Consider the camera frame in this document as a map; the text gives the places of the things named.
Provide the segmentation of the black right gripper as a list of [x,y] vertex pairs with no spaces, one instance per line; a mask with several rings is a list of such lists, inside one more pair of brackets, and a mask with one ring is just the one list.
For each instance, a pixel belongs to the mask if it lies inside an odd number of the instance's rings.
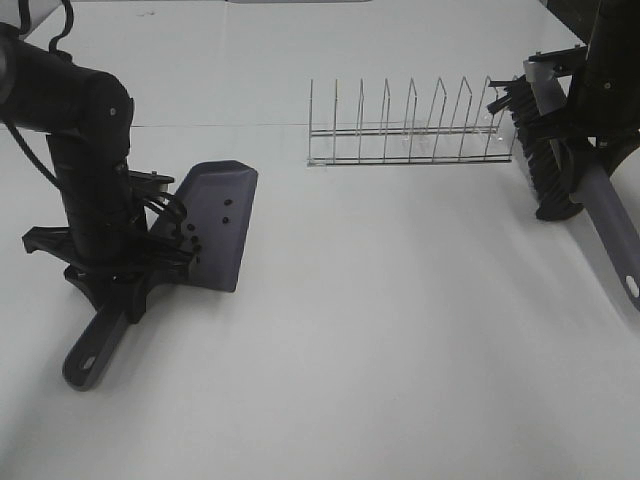
[[[496,115],[505,108],[511,108],[523,95],[525,78],[491,80],[489,87],[496,91],[496,98],[487,105],[487,111]],[[631,104],[567,104],[541,115],[534,106],[532,113],[515,117],[514,125],[529,140],[585,138],[594,139],[601,147],[635,134],[635,108]],[[534,190],[538,200],[535,212],[538,220],[563,221],[583,209],[570,198],[568,181],[563,178],[550,141],[539,141],[534,150]]]

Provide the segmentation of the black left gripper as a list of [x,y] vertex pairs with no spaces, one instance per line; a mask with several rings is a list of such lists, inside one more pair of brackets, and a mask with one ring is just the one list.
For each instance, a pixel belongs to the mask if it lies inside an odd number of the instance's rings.
[[81,232],[67,227],[33,227],[22,237],[28,253],[42,251],[71,267],[66,281],[99,312],[115,312],[113,281],[123,286],[123,307],[129,324],[138,324],[147,311],[149,280],[180,280],[190,276],[193,254],[180,242],[145,229],[98,229]]

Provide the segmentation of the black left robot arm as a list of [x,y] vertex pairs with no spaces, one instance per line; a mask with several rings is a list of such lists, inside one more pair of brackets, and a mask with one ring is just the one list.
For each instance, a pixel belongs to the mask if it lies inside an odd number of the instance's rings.
[[128,166],[134,100],[112,74],[73,63],[1,26],[1,120],[60,193],[67,223],[33,227],[27,252],[64,261],[66,276],[97,310],[140,321],[153,276],[184,274],[184,203],[172,178]]

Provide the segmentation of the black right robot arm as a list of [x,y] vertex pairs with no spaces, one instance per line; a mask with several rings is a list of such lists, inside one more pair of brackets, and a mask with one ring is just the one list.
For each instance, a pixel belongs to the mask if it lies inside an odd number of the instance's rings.
[[496,82],[504,90],[487,107],[511,113],[533,189],[536,217],[561,221],[581,212],[571,196],[588,166],[607,175],[639,148],[639,4],[602,1],[582,47],[530,56],[547,67],[550,78],[568,76],[569,90],[556,86],[549,97],[557,107],[545,111],[526,76]]

